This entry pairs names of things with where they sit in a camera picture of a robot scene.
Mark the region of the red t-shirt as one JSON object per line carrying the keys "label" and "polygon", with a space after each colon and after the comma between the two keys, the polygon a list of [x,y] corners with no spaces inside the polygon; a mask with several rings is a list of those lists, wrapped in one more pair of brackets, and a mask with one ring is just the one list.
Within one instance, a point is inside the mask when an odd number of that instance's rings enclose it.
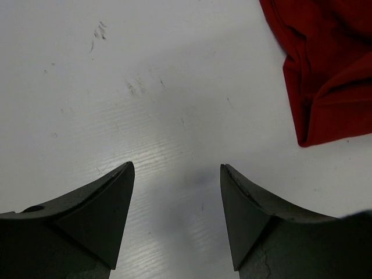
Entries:
{"label": "red t-shirt", "polygon": [[286,53],[298,144],[371,133],[371,2],[261,1]]}

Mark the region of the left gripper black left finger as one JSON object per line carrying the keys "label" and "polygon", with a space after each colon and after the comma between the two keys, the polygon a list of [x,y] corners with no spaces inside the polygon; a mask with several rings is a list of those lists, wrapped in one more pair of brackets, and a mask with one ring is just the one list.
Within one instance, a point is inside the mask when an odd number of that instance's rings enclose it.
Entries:
{"label": "left gripper black left finger", "polygon": [[51,201],[1,214],[1,277],[108,278],[134,179],[134,165],[126,162]]}

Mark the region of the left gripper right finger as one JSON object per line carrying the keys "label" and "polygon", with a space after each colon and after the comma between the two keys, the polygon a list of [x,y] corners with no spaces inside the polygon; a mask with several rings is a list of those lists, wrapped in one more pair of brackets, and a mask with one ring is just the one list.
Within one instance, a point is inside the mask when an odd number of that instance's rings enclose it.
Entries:
{"label": "left gripper right finger", "polygon": [[280,198],[228,164],[220,189],[241,278],[370,278],[371,211],[334,218]]}

